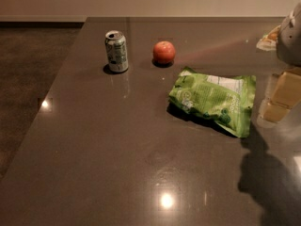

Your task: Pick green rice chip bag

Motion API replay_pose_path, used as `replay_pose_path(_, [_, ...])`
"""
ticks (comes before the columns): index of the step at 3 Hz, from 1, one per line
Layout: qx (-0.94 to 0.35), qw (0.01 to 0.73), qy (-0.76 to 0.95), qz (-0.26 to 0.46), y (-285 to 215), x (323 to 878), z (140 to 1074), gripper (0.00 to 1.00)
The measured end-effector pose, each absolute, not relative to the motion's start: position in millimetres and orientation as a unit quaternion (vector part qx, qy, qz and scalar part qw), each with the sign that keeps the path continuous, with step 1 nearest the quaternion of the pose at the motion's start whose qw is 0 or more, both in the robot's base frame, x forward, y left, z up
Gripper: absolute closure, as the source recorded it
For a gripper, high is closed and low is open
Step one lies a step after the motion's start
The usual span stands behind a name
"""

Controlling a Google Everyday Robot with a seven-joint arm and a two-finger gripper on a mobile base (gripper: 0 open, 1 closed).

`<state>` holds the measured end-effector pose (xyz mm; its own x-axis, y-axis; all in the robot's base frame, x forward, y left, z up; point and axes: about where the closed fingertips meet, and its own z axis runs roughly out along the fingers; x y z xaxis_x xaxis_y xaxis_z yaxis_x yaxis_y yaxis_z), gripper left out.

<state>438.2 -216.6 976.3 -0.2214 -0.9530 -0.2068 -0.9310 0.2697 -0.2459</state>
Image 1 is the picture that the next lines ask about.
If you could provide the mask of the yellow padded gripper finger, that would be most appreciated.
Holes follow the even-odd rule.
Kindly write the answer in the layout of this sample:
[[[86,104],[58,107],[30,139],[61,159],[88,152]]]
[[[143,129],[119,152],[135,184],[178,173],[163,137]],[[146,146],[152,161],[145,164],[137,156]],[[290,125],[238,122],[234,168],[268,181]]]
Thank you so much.
[[[257,124],[272,128],[301,102],[301,68],[293,67],[270,77]]]

